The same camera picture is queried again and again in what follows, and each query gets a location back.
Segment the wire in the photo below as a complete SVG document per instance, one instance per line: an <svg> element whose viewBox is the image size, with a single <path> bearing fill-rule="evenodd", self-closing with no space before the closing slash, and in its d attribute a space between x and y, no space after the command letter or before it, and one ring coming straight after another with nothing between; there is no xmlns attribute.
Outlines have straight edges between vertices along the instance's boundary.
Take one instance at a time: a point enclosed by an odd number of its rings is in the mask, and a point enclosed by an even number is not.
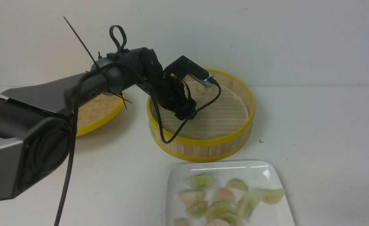
<svg viewBox="0 0 369 226"><path fill-rule="evenodd" d="M63 185L63 190L61 193L61 198L60 198L60 203L58 206L58 210L57 210L57 214L56 214L56 219L55 219L55 226L58 226L60 223L60 219L61 219L61 214L63 212L63 207L64 207L64 203L66 201L66 196L67 196L67 190L68 190L68 184L70 182L70 177L71 177L71 171L73 168L73 159L74 159L74 150L75 150L75 137L77 134L77 121L78 121L78 104L79 104L79 96L80 96L80 92L81 92L81 86L82 83L87 80L89 77L93 76L93 73L86 73L85 75L83 75L80 80L78 81L77 87L75 89L75 96L74 96L74 107L73 107L73 124L71 126L72 129L72 136L71 136L71 141L69 144L69 156L68 156L68 166L67 166L67 171L66 171L66 178L64 180L64 185Z"/></svg>
<svg viewBox="0 0 369 226"><path fill-rule="evenodd" d="M66 19L66 17L63 17L64 20L67 22L67 24L69 25L69 27L71 28L71 30L74 32L75 36L77 36L78 40L81 42L82 46L84 46L84 49L87 51L88 55L91 57L92 61L95 63L96 67L99 69L98 64L96 63L94 57L91 55L90 51L88 50L88 48L85 46L84 42L81 40L81 38L78 36L77 32L75 32L73 26L71 26L71 24L68 22L68 20Z"/></svg>
<svg viewBox="0 0 369 226"><path fill-rule="evenodd" d="M164 136L164 134L163 134L163 127L162 127L162 119L161 119L161 117L160 117L160 112L159 112L159 108L158 108L158 104L157 104L157 102L156 102L156 99L155 99L155 97L154 97L154 94L151 92L151 89L149 88L149 86L148 86L148 84L146 83L146 81L143 79L143 77L142 76L140 76L138 73L136 73L133 69L131 69L131 68L129 68L128 66L126 66L126 65L124 65L124 64L121 64L121 63L113 63L113 64L115 64L115 65L118 65L118 66L122 66L122 67L125 67L126 69L128 69L128 70L130 70L131 72L133 72L140 80L141 80L141 82L142 83L144 83L144 85L145 85L145 87L147 88L147 90L148 90L148 93L149 93L149 96L151 97L151 101L152 101L152 103L153 103L153 105L154 105L154 108L155 108L155 112L156 112L156 115L157 115L157 120L158 120L158 125L159 125L159 128L160 128L160 139L163 141L163 143L166 143L166 144L168 144L168 143L171 143L175 138L176 138L176 136L180 133L180 131L183 129L183 127L184 127L184 125L193 117L193 116L195 116L200 110L203 110L204 108L206 108L206 107L208 107L208 106L210 106L213 102L215 102L218 98L219 98L219 96L220 96L220 94L221 94L221 92L222 92L222 89L221 89L221 87L220 87L220 85L219 85L219 83L215 80L215 79L213 79L212 81L211 81L211 83L212 84L214 84L216 87L218 87L218 94L216 95L216 97L214 97L210 102L208 102L208 103L206 103L206 104L204 104L203 106L201 106L201 107L199 107L198 109L196 109L193 113L191 113L184 121L183 121L183 123L180 125L180 127L176 130L176 132L173 134L173 136L169 139L169 140L166 140L165 139L165 136Z"/></svg>

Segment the table surface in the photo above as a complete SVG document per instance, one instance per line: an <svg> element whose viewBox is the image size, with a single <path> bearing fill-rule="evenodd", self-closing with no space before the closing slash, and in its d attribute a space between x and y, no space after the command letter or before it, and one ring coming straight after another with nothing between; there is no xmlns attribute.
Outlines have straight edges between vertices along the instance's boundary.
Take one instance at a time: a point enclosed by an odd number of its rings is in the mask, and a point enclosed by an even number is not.
<svg viewBox="0 0 369 226"><path fill-rule="evenodd" d="M296 225L369 225L369 86L250 89L251 137L225 160L270 163ZM127 111L77 139L61 225L165 225L167 177L186 162L154 143L147 95L136 87L125 96ZM0 202L0 226L53 225L66 167Z"/></svg>

